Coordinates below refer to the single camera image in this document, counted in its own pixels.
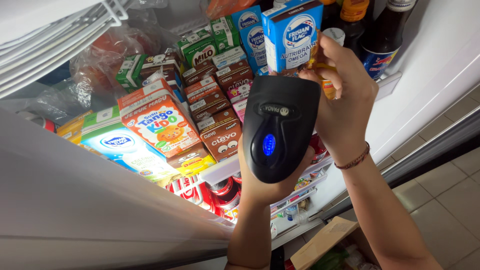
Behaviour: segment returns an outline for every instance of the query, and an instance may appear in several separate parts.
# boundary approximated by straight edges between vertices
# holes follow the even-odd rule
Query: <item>black barcode scanner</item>
[[[291,175],[307,151],[317,118],[320,85],[291,77],[257,76],[243,121],[243,153],[264,183]]]

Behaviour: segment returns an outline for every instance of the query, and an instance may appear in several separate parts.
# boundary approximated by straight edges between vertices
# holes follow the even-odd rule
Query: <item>white refrigerator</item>
[[[164,6],[156,9],[160,25],[174,34],[208,21],[206,0],[157,1]],[[480,82],[480,1],[417,1],[403,46],[378,82],[366,134],[377,164]],[[3,3],[0,98],[119,25],[132,2]],[[385,0],[376,0],[375,15],[384,7]],[[233,223],[18,115],[0,110],[0,127],[1,269],[168,269],[226,254]],[[305,172],[324,168],[308,186],[310,221],[297,226],[274,219],[272,248],[320,224],[317,213],[345,191],[331,162]],[[201,172],[197,184],[214,184],[239,170],[234,156]]]

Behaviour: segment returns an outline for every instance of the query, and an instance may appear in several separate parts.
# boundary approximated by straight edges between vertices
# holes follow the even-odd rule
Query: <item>blue scanner light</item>
[[[275,137],[272,134],[268,134],[264,139],[264,153],[270,156],[275,150]]]

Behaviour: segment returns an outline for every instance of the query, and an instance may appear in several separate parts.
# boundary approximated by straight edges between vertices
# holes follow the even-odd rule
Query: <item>red string bracelet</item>
[[[334,163],[335,167],[337,167],[341,170],[346,170],[346,169],[353,168],[353,167],[359,165],[360,163],[362,163],[367,158],[368,154],[370,153],[370,145],[368,144],[368,142],[366,142],[366,143],[367,143],[367,148],[358,158],[356,158],[354,161],[352,161],[349,164],[347,164],[345,166],[342,166],[342,167],[339,167],[336,163]]]

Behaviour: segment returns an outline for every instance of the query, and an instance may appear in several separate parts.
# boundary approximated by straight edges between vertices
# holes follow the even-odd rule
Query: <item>lion cartoon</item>
[[[156,138],[159,141],[174,143],[182,140],[182,135],[184,132],[185,129],[183,127],[178,127],[177,125],[169,125],[162,132],[158,133],[156,135]]]

